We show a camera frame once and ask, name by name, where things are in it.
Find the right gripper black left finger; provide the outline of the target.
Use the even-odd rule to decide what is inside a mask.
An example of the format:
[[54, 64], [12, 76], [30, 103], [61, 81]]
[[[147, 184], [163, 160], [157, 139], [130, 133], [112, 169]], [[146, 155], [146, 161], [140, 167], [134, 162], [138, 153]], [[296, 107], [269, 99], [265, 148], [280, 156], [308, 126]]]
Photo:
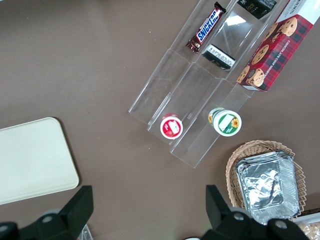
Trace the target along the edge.
[[20, 240], [76, 240], [94, 211], [93, 188], [82, 186], [58, 212], [19, 230]]

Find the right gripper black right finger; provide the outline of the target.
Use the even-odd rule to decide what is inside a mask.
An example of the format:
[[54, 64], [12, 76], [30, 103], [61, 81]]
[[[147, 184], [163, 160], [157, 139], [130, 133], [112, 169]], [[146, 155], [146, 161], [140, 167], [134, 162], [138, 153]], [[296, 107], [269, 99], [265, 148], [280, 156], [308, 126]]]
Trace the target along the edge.
[[231, 211], [216, 185], [207, 185], [205, 207], [211, 229], [203, 240], [267, 240], [267, 227], [238, 210]]

